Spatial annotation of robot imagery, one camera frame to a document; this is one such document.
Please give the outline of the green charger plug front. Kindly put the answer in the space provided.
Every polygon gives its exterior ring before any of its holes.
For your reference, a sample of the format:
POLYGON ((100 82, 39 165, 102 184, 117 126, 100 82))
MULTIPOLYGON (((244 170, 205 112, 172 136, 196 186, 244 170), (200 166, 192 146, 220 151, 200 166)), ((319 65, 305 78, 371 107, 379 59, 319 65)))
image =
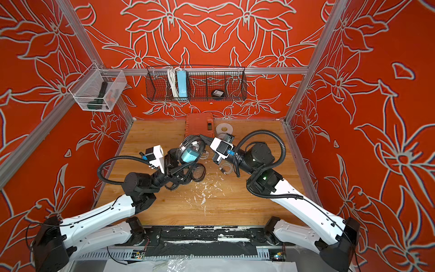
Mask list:
POLYGON ((184 163, 195 162, 200 157, 200 153, 194 150, 185 150, 180 158, 184 163))

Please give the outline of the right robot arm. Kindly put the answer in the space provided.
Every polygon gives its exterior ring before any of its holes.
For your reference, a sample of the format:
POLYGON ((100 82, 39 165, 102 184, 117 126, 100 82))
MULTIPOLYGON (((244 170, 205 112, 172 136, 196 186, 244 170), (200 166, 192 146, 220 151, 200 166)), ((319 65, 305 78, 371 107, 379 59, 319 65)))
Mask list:
POLYGON ((329 267, 338 272, 350 271, 352 260, 357 258, 360 223, 352 217, 343 219, 328 212, 295 189, 275 167, 281 165, 286 156, 284 141, 269 130, 256 130, 245 136, 238 145, 219 138, 201 135, 200 138, 221 160, 232 162, 234 172, 250 173, 246 188, 252 195, 269 199, 281 205, 306 224, 298 227, 273 217, 265 230, 282 243, 292 243, 317 253, 329 267), (274 159, 266 144, 241 152, 248 139, 257 135, 274 138, 280 146, 280 157, 274 159))

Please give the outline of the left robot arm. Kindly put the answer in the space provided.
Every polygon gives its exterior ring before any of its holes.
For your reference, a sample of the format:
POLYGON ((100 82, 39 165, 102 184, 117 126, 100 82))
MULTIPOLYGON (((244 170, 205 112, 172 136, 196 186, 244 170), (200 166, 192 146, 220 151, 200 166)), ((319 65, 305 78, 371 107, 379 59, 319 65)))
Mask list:
POLYGON ((106 184, 121 186, 124 194, 84 214, 46 219, 30 245, 36 271, 57 272, 74 258, 96 249, 144 241, 145 231, 137 214, 153 205, 161 188, 171 183, 171 188, 176 189, 193 178, 198 159, 183 159, 177 154, 174 148, 164 155, 160 146, 154 146, 139 157, 121 155, 102 163, 97 169, 98 178, 106 184), (123 182, 105 178, 103 168, 117 160, 147 164, 155 172, 152 175, 131 172, 123 182))

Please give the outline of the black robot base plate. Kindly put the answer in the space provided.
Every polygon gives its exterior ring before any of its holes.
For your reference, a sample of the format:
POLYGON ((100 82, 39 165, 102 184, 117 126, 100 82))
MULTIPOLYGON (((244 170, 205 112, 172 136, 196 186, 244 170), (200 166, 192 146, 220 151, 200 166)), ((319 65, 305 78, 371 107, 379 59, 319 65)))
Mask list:
POLYGON ((146 226, 138 245, 109 249, 138 251, 143 257, 254 257, 271 260, 284 254, 279 242, 263 226, 146 226))

